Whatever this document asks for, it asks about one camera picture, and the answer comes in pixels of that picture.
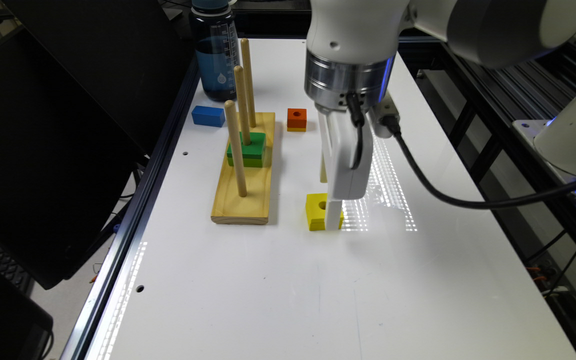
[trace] keyboard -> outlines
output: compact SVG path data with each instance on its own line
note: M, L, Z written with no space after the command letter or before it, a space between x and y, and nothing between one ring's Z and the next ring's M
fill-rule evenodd
M0 247L0 274L8 279L23 294L30 297L34 283L28 274L10 255Z

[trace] yellow block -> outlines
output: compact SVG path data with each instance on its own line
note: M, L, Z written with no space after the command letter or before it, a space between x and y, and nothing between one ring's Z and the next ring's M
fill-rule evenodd
M235 168L228 165L228 157L224 151L219 184L210 214L211 220L217 224L264 225L268 223L275 113L256 113L256 120L257 126L250 129L251 132L266 134L266 156L263 160L263 167L244 168L248 195L240 197Z
M306 217L308 218L308 230L326 230L324 219L326 217L326 200L328 194L308 194L306 196ZM344 212L341 212L339 228L344 222Z

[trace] orange block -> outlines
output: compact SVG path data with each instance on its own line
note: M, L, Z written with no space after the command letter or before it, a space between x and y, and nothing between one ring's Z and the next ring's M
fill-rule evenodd
M306 109L288 109L288 128L306 129L308 114Z

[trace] wooden peg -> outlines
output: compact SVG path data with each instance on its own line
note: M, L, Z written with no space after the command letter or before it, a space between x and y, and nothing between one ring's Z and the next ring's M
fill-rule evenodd
M255 119L255 93L252 87L252 66L250 65L250 43L248 39L241 39L241 56L244 60L244 78L246 80L246 105L248 107L248 123L250 127L257 126Z
M244 145L250 145L250 128L248 127L248 105L246 103L246 80L244 69L235 66L235 87L237 88L237 102L239 103L239 123L241 125L241 138Z
M224 104L226 110L226 122L228 122L228 135L230 136L230 148L232 150L232 163L237 177L237 189L239 196L248 195L246 191L246 174L244 173L244 157L241 152L241 140L239 139L239 126L237 125L237 111L232 100Z

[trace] bottle cap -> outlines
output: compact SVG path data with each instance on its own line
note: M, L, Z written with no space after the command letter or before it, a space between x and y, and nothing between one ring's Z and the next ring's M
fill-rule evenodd
M228 0L192 0L192 7L201 10L216 10L228 6Z

